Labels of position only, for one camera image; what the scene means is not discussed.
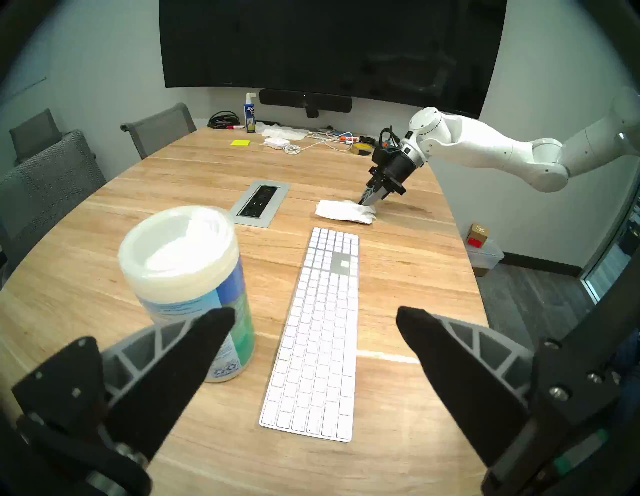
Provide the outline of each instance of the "container label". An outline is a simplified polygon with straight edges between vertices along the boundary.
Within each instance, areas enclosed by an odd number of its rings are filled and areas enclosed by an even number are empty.
[[[232,307],[236,311],[236,322],[216,355],[207,378],[216,380],[236,373],[246,365],[253,353],[253,323],[244,288],[242,262],[212,291],[193,300],[175,303],[156,303],[139,298],[151,319],[160,325],[185,320],[212,308]]]

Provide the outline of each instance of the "spray bottle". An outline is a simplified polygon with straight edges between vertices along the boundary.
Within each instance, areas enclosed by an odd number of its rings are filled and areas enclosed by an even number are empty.
[[[247,93],[244,101],[244,124],[246,132],[255,132],[255,115],[253,114],[253,103],[251,97],[255,98],[255,93]]]

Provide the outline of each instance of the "white wall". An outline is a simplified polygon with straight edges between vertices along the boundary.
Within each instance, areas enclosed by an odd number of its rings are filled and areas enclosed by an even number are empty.
[[[49,21],[47,79],[0,107],[0,173],[15,159],[7,130],[47,106],[61,131],[82,129],[107,179],[138,160],[122,122],[178,101],[198,126],[217,110],[242,115],[247,89],[164,87],[157,19],[157,0],[65,2]],[[32,59],[26,54],[17,67]],[[575,1],[509,0],[481,120],[520,140],[565,140],[600,118],[623,84],[630,78],[618,55]],[[377,135],[388,124],[404,132],[417,108],[355,99],[350,114],[321,112],[313,120],[302,109],[257,104],[256,110],[285,124]],[[430,165],[461,232],[478,221],[504,251],[583,266],[618,213],[636,162],[619,159],[552,194],[493,170],[436,159]],[[478,202],[474,191],[484,193]]]

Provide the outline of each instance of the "white cloth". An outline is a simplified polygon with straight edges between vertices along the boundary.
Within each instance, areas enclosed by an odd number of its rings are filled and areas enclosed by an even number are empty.
[[[255,123],[255,132],[263,135],[265,138],[272,136],[274,138],[284,138],[285,140],[302,140],[309,131],[306,129],[293,129],[291,127],[281,127],[277,124],[266,125],[264,122]]]
[[[376,209],[358,205],[351,200],[336,202],[333,200],[320,200],[316,206],[316,215],[336,220],[350,220],[362,224],[371,224],[376,218]]]

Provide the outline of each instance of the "tape roll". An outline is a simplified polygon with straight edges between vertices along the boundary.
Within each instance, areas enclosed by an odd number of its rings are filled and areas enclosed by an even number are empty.
[[[351,146],[351,153],[356,155],[371,155],[373,153],[373,147],[366,143],[354,143]]]

